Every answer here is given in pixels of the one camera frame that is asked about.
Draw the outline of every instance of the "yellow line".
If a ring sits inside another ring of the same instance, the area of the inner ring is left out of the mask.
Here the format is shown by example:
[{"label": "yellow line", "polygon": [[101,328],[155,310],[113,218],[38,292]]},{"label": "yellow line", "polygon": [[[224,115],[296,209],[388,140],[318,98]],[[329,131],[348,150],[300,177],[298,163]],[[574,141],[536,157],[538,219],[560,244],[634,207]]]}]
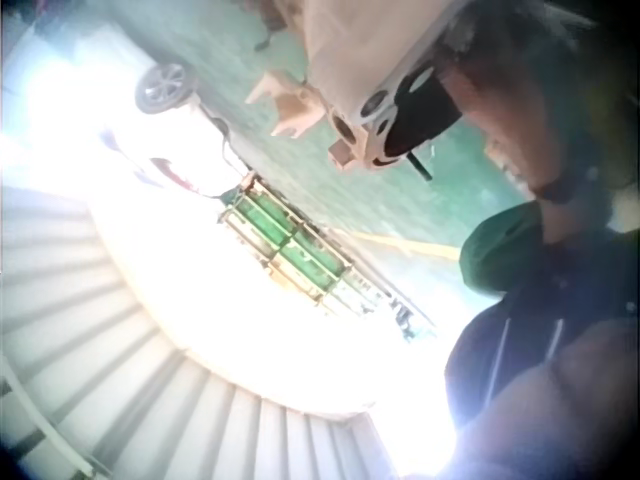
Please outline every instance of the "yellow line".
[{"label": "yellow line", "polygon": [[421,255],[429,255],[432,257],[446,258],[448,260],[458,261],[460,260],[460,249],[457,247],[451,247],[449,245],[438,245],[436,243],[416,242],[414,240],[407,240],[404,238],[388,237],[385,235],[374,235],[371,233],[363,232],[345,232],[337,230],[343,235],[350,235],[355,238],[367,240],[369,242],[377,243],[379,245],[386,245],[388,247],[398,248],[409,252],[419,253]]}]

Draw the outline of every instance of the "wheel rim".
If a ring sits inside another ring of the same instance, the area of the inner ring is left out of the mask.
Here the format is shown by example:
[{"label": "wheel rim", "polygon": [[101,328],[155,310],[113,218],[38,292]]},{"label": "wheel rim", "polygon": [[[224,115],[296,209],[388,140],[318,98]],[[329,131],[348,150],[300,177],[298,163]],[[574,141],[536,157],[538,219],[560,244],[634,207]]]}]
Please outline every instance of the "wheel rim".
[{"label": "wheel rim", "polygon": [[182,92],[186,77],[182,65],[172,63],[155,68],[144,89],[147,102],[158,105],[175,100]]}]

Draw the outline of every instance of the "spiral staircase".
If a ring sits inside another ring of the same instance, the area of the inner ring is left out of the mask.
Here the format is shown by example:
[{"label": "spiral staircase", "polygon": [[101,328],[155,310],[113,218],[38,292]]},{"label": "spiral staircase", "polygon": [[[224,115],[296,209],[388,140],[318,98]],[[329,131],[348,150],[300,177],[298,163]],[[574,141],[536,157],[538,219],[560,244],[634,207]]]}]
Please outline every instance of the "spiral staircase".
[{"label": "spiral staircase", "polygon": [[305,414],[195,361],[76,199],[2,192],[2,442],[43,479],[395,478],[367,414]]}]

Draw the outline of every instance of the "car tire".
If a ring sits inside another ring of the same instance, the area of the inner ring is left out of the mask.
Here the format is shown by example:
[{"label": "car tire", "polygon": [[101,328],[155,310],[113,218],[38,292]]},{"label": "car tire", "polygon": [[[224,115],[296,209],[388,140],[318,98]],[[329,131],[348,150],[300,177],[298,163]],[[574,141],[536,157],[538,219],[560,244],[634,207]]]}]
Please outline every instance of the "car tire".
[{"label": "car tire", "polygon": [[156,65],[138,82],[136,105],[151,115],[166,112],[183,105],[194,94],[196,84],[195,71],[187,65]]}]

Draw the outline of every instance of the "painted floor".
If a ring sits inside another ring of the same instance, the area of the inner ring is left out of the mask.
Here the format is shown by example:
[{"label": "painted floor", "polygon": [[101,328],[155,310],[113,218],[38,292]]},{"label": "painted floor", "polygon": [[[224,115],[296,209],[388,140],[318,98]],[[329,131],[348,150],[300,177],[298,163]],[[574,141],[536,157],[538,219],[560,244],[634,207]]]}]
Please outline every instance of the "painted floor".
[{"label": "painted floor", "polygon": [[[288,33],[277,34],[266,51],[254,52],[265,28],[257,15],[231,1],[113,0],[109,6],[143,46],[196,68],[203,101],[243,137],[235,144],[238,153],[322,228],[460,247],[482,220],[523,201],[484,156],[481,134],[464,121],[436,139],[433,149],[416,152],[427,160],[431,183],[409,164],[376,173],[338,172],[327,158],[336,134],[326,121],[298,140],[271,137],[273,105],[244,100],[266,69],[286,69],[302,78],[306,58]],[[494,301],[462,284],[455,261],[362,236],[349,243],[438,326],[439,334],[457,334]]]}]

